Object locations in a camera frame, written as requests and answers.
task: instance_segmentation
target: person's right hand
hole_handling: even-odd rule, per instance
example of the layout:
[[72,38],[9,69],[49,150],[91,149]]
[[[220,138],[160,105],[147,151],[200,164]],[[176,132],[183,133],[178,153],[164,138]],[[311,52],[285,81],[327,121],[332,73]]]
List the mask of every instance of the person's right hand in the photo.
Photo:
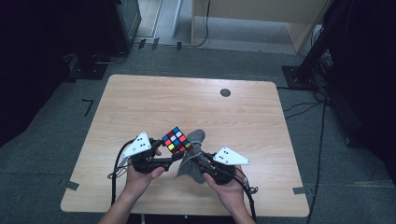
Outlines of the person's right hand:
[[[237,168],[235,174],[244,177],[240,172],[241,166],[238,165],[235,168]],[[235,223],[255,223],[245,207],[244,190],[238,182],[233,179],[226,185],[218,185],[210,174],[204,173],[203,176],[207,185],[218,194],[221,203],[233,216]]]

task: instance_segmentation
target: colorful puzzle cube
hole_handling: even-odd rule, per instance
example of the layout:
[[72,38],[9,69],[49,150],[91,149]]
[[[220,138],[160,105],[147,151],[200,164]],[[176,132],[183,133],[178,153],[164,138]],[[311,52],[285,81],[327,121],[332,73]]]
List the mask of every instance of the colorful puzzle cube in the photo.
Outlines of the colorful puzzle cube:
[[172,152],[172,154],[175,154],[179,151],[190,151],[192,149],[192,144],[178,127],[174,128],[167,135],[165,135],[163,137],[163,142],[168,147],[169,151]]

